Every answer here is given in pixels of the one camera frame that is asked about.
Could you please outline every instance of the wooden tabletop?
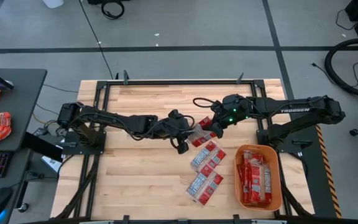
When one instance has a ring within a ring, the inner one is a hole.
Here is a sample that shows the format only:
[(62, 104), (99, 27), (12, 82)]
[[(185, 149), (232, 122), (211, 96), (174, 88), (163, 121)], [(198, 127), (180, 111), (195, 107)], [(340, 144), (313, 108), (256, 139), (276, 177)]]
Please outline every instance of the wooden tabletop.
[[(268, 97), (285, 99), (279, 79), (264, 81)], [(96, 80), (82, 81), (78, 101), (93, 105), (96, 83)], [(178, 109), (180, 113), (192, 115), (199, 121), (206, 116), (212, 117), (213, 112), (193, 105), (193, 98), (221, 101), (226, 95), (234, 93), (252, 95), (248, 85), (112, 86), (108, 111), (125, 116), (155, 114), (162, 119), (171, 110)], [(274, 123), (289, 120), (285, 114), (273, 117)], [(273, 218), (272, 212), (242, 208), (234, 197), (233, 158), (239, 146), (257, 144), (256, 130), (256, 120), (247, 119), (225, 129), (223, 138), (214, 139), (227, 153), (216, 168), (224, 180), (206, 206), (202, 207), (185, 193), (196, 176), (190, 162), (201, 146), (191, 146), (188, 152), (178, 155), (169, 141), (134, 141), (123, 130), (106, 128), (106, 149), (99, 163), (92, 220), (122, 220), (124, 215), (130, 215), (131, 220), (231, 219), (234, 214), (239, 214), (240, 218)], [(288, 154), (281, 154), (280, 157), (287, 187), (302, 206), (313, 213), (301, 161)], [(83, 156), (74, 156), (62, 167), (51, 217), (58, 215), (76, 192), (82, 161)], [(82, 215), (85, 214), (87, 198), (83, 198)]]

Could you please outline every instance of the black metal frame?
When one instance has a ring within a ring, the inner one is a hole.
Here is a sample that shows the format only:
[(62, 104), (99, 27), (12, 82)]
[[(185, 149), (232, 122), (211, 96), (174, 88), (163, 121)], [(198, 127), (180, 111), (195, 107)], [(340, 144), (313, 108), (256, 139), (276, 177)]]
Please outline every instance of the black metal frame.
[[(265, 83), (263, 80), (127, 80), (124, 81), (120, 80), (114, 80), (114, 81), (98, 81), (96, 85), (96, 93), (94, 98), (93, 106), (97, 108), (99, 106), (99, 99), (101, 96), (101, 90), (105, 89), (104, 92), (104, 100), (103, 100), (103, 106), (102, 110), (107, 111), (108, 107), (108, 101), (109, 101), (109, 94), (110, 94), (110, 88), (112, 86), (116, 85), (249, 85), (251, 89), (252, 96), (257, 96), (257, 88), (260, 89), (260, 92), (262, 94), (262, 97), (267, 97), (266, 90), (265, 90)], [(258, 129), (262, 130), (264, 128), (263, 122), (261, 119), (257, 120)], [(267, 120), (268, 126), (273, 124), (272, 119)], [(104, 131), (104, 126), (99, 127), (99, 131)], [(81, 168), (81, 175), (80, 175), (80, 183), (78, 184), (78, 188), (80, 188), (85, 180), (86, 171), (88, 169), (88, 163), (89, 163), (89, 155), (85, 155), (83, 159), (83, 164)], [(94, 156), (94, 163), (99, 164), (100, 155)], [(278, 157), (278, 161), (280, 164), (280, 178), (283, 180), (283, 183), (285, 184), (284, 174), (282, 171), (282, 165), (280, 157)], [(92, 207), (93, 207), (93, 198), (94, 198), (94, 192), (96, 188), (96, 178), (97, 178), (97, 171), (96, 175), (93, 177), (89, 193), (88, 193), (88, 201), (86, 203), (86, 218), (91, 218), (92, 214)], [(79, 200), (79, 203), (76, 204), (75, 211), (73, 214), (73, 217), (79, 217), (80, 216), (80, 210), (81, 210), (81, 199)], [(288, 200), (283, 195), (283, 203), (286, 215), (292, 215), (291, 212), (291, 206), (288, 203)], [(280, 211), (275, 212), (275, 216), (279, 216)], [(219, 222), (219, 223), (232, 223), (233, 220), (192, 220), (192, 222), (197, 223), (211, 223), (213, 222)], [(237, 220), (240, 222), (248, 222), (249, 220)], [(152, 223), (161, 223), (165, 222), (164, 220), (144, 220), (144, 222), (152, 222)]]

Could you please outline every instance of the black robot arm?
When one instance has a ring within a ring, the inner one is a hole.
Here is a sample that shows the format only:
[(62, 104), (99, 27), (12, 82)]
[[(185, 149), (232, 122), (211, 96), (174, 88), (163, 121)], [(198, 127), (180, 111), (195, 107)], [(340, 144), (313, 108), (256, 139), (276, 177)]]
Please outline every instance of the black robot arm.
[[(193, 120), (189, 125), (187, 118)], [(186, 138), (192, 133), (194, 118), (182, 115), (178, 110), (172, 110), (167, 118), (158, 120), (154, 115), (122, 116), (99, 109), (84, 106), (81, 103), (66, 103), (62, 106), (57, 123), (63, 129), (71, 128), (80, 136), (80, 143), (89, 147), (96, 147), (102, 139), (94, 128), (85, 123), (94, 122), (102, 126), (111, 126), (125, 130), (132, 139), (170, 139), (172, 146), (183, 154), (188, 150)]]
[(243, 97), (229, 95), (223, 102), (215, 101), (208, 106), (214, 112), (212, 125), (206, 130), (216, 133), (218, 138), (223, 136), (223, 129), (237, 124), (247, 118), (265, 119), (280, 113), (303, 113), (304, 115), (283, 125), (273, 124), (267, 130), (258, 132), (259, 144), (271, 144), (275, 140), (286, 138), (289, 134), (316, 124), (337, 124), (345, 117), (339, 102), (327, 96), (298, 100), (274, 100), (263, 97)]

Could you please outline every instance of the orange bowl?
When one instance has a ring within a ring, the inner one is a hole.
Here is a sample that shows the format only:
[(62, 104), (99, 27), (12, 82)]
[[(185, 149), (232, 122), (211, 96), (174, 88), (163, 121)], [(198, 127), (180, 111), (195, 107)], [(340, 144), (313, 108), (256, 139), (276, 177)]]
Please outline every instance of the orange bowl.
[[(270, 204), (258, 204), (258, 205), (245, 205), (242, 203), (243, 191), (240, 180), (239, 171), (237, 165), (242, 163), (242, 157), (244, 151), (256, 152), (264, 156), (266, 163), (270, 168), (270, 180), (272, 183), (272, 202)], [(282, 193), (280, 185), (280, 170), (278, 168), (277, 153), (269, 146), (262, 145), (243, 145), (241, 146), (234, 158), (234, 187), (236, 192), (236, 199), (239, 203), (248, 209), (253, 210), (264, 210), (264, 211), (276, 211), (281, 207), (282, 204)]]

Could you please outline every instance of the black cable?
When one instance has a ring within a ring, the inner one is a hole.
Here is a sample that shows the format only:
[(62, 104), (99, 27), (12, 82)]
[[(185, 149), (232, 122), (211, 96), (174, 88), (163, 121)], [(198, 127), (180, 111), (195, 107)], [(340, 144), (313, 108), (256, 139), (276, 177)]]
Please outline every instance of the black cable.
[[(104, 10), (104, 7), (109, 3), (116, 3), (117, 5), (119, 5), (121, 7), (121, 13), (118, 14), (118, 16), (115, 16), (115, 15), (111, 14), (109, 11)], [(116, 19), (120, 18), (122, 15), (124, 15), (124, 12), (125, 12), (125, 7), (120, 0), (105, 0), (102, 2), (102, 5), (100, 8), (102, 10), (103, 16), (110, 20), (116, 20)]]
[(20, 182), (18, 182), (18, 183), (16, 183), (16, 184), (13, 184), (13, 185), (11, 185), (9, 188), (12, 188), (12, 187), (14, 187), (14, 186), (16, 186), (16, 185), (19, 185), (19, 184), (21, 184), (22, 182), (25, 182), (25, 181), (31, 181), (31, 180), (38, 180), (38, 179), (57, 179), (56, 177), (36, 177), (36, 178), (33, 178), (33, 179), (29, 179), (29, 180), (23, 180), (23, 181), (20, 181)]
[(345, 11), (345, 9), (339, 10), (338, 13), (336, 14), (335, 24), (336, 24), (337, 26), (339, 26), (340, 28), (342, 28), (342, 29), (352, 30), (353, 28), (355, 28), (355, 26), (358, 25), (358, 23), (354, 24), (354, 25), (353, 25), (352, 27), (350, 27), (350, 28), (346, 28), (346, 27), (343, 27), (343, 26), (341, 26), (341, 25), (338, 24), (339, 13), (342, 12), (342, 11)]
[(57, 137), (57, 138), (58, 138), (58, 137), (66, 138), (62, 133), (60, 133), (61, 130), (65, 131), (65, 130), (62, 129), (62, 128), (57, 128), (57, 129), (55, 130), (56, 137)]
[(57, 123), (57, 121), (55, 120), (50, 120), (50, 121), (47, 121), (45, 124), (44, 124), (44, 128), (48, 128), (51, 124), (53, 123)]
[(62, 168), (62, 166), (64, 165), (64, 163), (66, 163), (67, 161), (69, 161), (74, 155), (71, 155), (69, 157), (67, 157), (67, 159), (65, 159), (62, 164), (60, 165), (59, 169), (57, 170), (57, 178), (60, 178), (60, 169)]
[(206, 105), (199, 105), (199, 104), (196, 103), (196, 100), (207, 101), (207, 102), (212, 103), (212, 105), (213, 105), (214, 103), (219, 103), (220, 105), (222, 105), (222, 103), (220, 103), (220, 102), (218, 102), (218, 101), (212, 101), (212, 100), (210, 100), (210, 99), (203, 98), (203, 97), (196, 97), (196, 98), (193, 99), (193, 104), (196, 105), (196, 106), (198, 106), (199, 108), (210, 108), (210, 107), (212, 107), (212, 105), (208, 105), (208, 106), (206, 106)]
[(51, 111), (51, 110), (48, 110), (48, 109), (45, 109), (45, 108), (43, 108), (42, 106), (38, 105), (38, 103), (36, 103), (35, 105), (37, 105), (39, 108), (43, 109), (44, 111), (48, 111), (48, 112), (54, 113), (55, 115), (59, 116), (58, 113), (56, 113), (56, 112), (54, 112), (54, 111)]
[(65, 91), (67, 93), (78, 93), (77, 91), (71, 91), (71, 90), (63, 90), (61, 88), (57, 88), (57, 87), (54, 87), (54, 86), (51, 86), (51, 85), (48, 85), (48, 84), (44, 84), (44, 86), (47, 86), (47, 87), (50, 87), (50, 88), (54, 88), (56, 90), (60, 90), (60, 91)]
[(349, 84), (347, 84), (334, 70), (332, 61), (333, 57), (336, 54), (338, 50), (343, 49), (344, 47), (347, 47), (349, 45), (358, 44), (358, 39), (351, 39), (351, 40), (345, 40), (344, 42), (341, 42), (337, 45), (335, 45), (327, 54), (326, 58), (324, 59), (324, 67), (327, 71), (327, 74), (331, 79), (338, 84), (339, 87), (343, 88), (346, 92), (355, 94), (358, 96), (358, 89), (351, 87)]
[(99, 41), (98, 37), (96, 36), (96, 34), (95, 34), (94, 30), (93, 30), (93, 27), (92, 27), (92, 25), (91, 25), (91, 22), (90, 22), (90, 20), (88, 19), (88, 16), (86, 15), (86, 12), (85, 12), (84, 6), (82, 5), (81, 0), (78, 0), (78, 2), (79, 2), (80, 5), (81, 5), (82, 11), (84, 12), (84, 16), (86, 17), (86, 20), (88, 21), (89, 27), (90, 27), (91, 30), (92, 30), (92, 33), (93, 33), (93, 35), (94, 35), (94, 38), (96, 39), (96, 43), (98, 43), (100, 52), (102, 53), (104, 62), (106, 63), (107, 69), (109, 70), (110, 77), (111, 77), (111, 79), (113, 80), (114, 78), (112, 77), (112, 73), (111, 73), (110, 66), (109, 66), (109, 64), (107, 63), (106, 57), (104, 56), (103, 48), (102, 48), (102, 46), (100, 45), (100, 41)]
[(327, 72), (324, 71), (320, 66), (318, 66), (318, 65), (315, 64), (315, 63), (312, 63), (311, 65), (314, 66), (314, 67), (316, 67), (316, 68), (318, 68), (318, 69), (320, 69), (320, 70), (327, 76), (328, 80), (329, 80), (332, 84), (337, 85), (338, 87), (341, 87), (341, 88), (354, 88), (354, 87), (357, 87), (357, 86), (358, 86), (358, 77), (357, 77), (357, 74), (356, 74), (356, 65), (358, 65), (358, 62), (354, 63), (353, 66), (352, 66), (352, 67), (353, 67), (353, 75), (354, 75), (354, 78), (356, 79), (356, 84), (355, 84), (355, 85), (352, 85), (352, 86), (340, 86), (340, 85), (338, 85), (337, 83), (335, 83), (335, 82), (331, 79), (331, 77), (327, 74)]

